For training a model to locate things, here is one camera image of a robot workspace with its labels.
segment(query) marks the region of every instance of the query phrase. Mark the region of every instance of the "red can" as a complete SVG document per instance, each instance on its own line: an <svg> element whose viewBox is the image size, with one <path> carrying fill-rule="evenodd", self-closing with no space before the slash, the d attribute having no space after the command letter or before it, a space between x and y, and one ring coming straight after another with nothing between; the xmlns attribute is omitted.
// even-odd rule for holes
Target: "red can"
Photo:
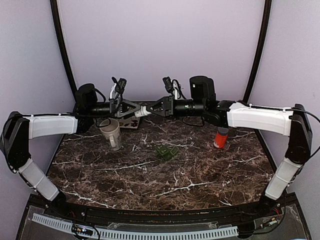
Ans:
<svg viewBox="0 0 320 240"><path fill-rule="evenodd" d="M229 128L218 127L218 131L215 135L215 140L213 143L213 145L217 149L222 149L224 147L228 137L228 131L229 131Z"/></svg>

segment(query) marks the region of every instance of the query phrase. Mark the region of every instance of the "mug handle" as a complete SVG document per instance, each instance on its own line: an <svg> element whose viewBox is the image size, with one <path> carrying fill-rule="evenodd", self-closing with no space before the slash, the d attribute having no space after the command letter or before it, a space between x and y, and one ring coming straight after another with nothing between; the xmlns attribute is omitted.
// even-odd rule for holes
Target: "mug handle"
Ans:
<svg viewBox="0 0 320 240"><path fill-rule="evenodd" d="M117 146L115 142L115 137L113 135L110 135L109 140L110 140L111 147L115 148Z"/></svg>

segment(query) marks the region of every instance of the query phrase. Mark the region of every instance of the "robotic arm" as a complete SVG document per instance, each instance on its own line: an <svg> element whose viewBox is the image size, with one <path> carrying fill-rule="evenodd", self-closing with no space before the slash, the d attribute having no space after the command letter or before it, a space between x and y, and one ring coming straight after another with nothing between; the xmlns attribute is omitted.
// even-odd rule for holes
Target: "robotic arm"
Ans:
<svg viewBox="0 0 320 240"><path fill-rule="evenodd" d="M163 80L166 89L171 81ZM32 160L29 140L37 137L84 133L92 126L93 118L137 117L156 114L166 118L201 116L217 127L253 128L289 136L288 149L275 175L260 198L260 210L268 213L276 200L301 171L311 156L312 131L304 107L273 108L248 105L244 102L216 101L214 82L205 76L190 79L192 99L177 100L177 93L165 96L147 106L139 106L123 99L125 79L115 81L110 102L94 85L81 86L76 93L76 106L72 113L56 115L22 115L12 112L4 125L0 149L12 172L19 173L26 183L56 206L63 204L65 195L46 177ZM97 94L104 97L98 102Z"/></svg>

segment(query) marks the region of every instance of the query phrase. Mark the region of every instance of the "marble tabletop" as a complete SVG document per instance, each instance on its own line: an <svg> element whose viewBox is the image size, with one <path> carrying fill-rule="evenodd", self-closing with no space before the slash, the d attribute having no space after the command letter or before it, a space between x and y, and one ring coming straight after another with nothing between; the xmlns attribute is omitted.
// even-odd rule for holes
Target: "marble tabletop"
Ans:
<svg viewBox="0 0 320 240"><path fill-rule="evenodd" d="M68 202L102 208L195 210L259 200L273 170L255 132L230 128L222 149L214 147L216 132L208 123L149 115L138 129L121 129L123 146L114 152L92 126L64 137L48 177ZM165 161L159 145L179 152Z"/></svg>

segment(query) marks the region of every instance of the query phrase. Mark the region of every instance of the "green object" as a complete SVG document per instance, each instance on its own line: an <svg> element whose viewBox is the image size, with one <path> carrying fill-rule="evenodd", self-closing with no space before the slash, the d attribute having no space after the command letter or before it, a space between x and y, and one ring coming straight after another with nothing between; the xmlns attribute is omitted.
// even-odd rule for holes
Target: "green object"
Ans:
<svg viewBox="0 0 320 240"><path fill-rule="evenodd" d="M178 153L179 148L177 148L176 146L170 148L161 145L157 146L155 150L161 155L164 160L169 161Z"/></svg>

